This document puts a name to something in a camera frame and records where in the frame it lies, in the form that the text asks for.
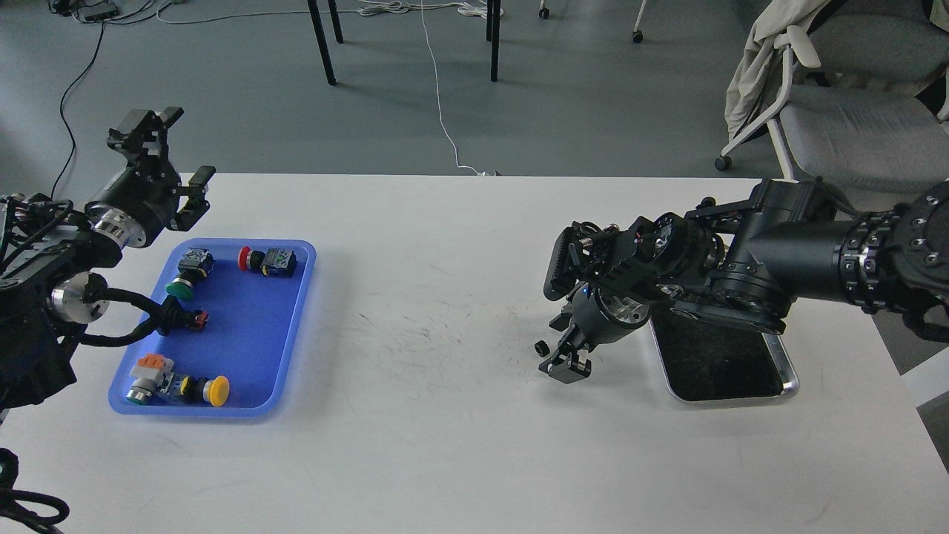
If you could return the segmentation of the black cylindrical gripper body image-right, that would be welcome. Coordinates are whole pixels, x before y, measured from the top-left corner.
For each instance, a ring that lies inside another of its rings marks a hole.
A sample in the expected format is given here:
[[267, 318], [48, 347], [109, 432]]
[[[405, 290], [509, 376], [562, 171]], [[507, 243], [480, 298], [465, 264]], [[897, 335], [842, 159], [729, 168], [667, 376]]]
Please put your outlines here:
[[592, 351], [602, 344], [619, 341], [650, 319], [650, 306], [630, 297], [604, 294], [589, 284], [580, 284], [567, 297], [572, 315], [567, 344]]

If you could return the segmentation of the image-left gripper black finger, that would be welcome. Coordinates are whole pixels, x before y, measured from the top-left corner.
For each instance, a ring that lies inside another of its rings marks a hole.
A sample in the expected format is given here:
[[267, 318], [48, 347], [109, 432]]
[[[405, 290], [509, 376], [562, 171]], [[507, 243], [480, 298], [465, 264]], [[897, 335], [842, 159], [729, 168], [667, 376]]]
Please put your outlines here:
[[168, 131], [183, 113], [180, 106], [160, 112], [132, 109], [119, 126], [110, 128], [106, 145], [126, 159], [122, 173], [164, 169], [176, 174], [169, 160]]
[[169, 189], [172, 197], [186, 197], [184, 206], [173, 213], [169, 229], [175, 232], [188, 232], [210, 209], [206, 200], [208, 185], [216, 173], [214, 166], [200, 166], [193, 173], [187, 185], [177, 185]]

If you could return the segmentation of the black cylindrical gripper body image-left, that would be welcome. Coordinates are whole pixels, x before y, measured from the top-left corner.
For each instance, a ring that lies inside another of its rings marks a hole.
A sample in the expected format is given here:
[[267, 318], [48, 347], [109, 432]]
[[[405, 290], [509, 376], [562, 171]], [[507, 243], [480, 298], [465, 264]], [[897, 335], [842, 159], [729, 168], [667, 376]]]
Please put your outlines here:
[[119, 248], [150, 246], [163, 230], [179, 232], [176, 221], [181, 185], [173, 166], [128, 167], [85, 206], [92, 228]]

